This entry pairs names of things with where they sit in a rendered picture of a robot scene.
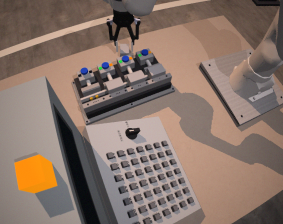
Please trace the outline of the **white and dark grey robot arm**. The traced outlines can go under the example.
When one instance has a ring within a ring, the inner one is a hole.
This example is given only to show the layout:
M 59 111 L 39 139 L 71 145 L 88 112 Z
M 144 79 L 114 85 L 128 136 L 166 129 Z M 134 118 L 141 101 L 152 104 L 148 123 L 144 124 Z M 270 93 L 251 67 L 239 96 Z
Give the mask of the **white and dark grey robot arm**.
M 147 16 L 157 0 L 103 0 L 115 11 Z M 283 0 L 263 40 L 250 57 L 233 68 L 229 83 L 235 93 L 253 103 L 273 93 L 273 73 L 283 64 Z M 237 67 L 237 68 L 236 68 Z

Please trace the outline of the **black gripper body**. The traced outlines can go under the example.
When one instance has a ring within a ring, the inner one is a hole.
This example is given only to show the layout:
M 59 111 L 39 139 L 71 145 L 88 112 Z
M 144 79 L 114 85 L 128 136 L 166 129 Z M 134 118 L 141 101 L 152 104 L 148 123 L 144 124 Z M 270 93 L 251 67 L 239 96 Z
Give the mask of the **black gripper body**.
M 128 11 L 126 12 L 119 12 L 113 9 L 113 18 L 112 21 L 118 26 L 119 21 L 122 22 L 121 28 L 126 26 L 126 21 L 128 21 L 129 25 L 131 25 L 134 22 L 134 16 L 130 14 Z

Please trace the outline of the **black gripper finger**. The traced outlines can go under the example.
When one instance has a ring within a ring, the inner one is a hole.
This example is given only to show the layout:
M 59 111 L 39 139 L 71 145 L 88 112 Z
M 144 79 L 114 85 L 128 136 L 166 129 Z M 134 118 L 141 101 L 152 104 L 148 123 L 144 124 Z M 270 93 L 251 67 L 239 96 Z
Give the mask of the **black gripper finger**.
M 125 22 L 127 30 L 129 32 L 129 35 L 131 37 L 131 52 L 133 52 L 133 46 L 135 44 L 135 40 L 139 39 L 139 25 L 141 23 L 141 19 L 140 18 L 134 18 L 134 23 L 135 23 L 135 28 L 136 28 L 136 35 L 134 35 L 132 27 L 131 27 L 131 25 L 129 25 L 129 22 L 128 21 Z
M 116 26 L 114 36 L 112 34 L 113 19 L 108 18 L 106 20 L 106 24 L 107 24 L 108 30 L 109 30 L 109 39 L 110 39 L 110 41 L 112 41 L 112 40 L 114 41 L 114 45 L 116 46 L 116 52 L 118 52 L 118 45 L 117 45 L 118 40 L 117 39 L 118 39 L 118 35 L 119 35 L 120 29 L 121 29 L 122 22 L 121 21 L 118 22 L 118 26 Z

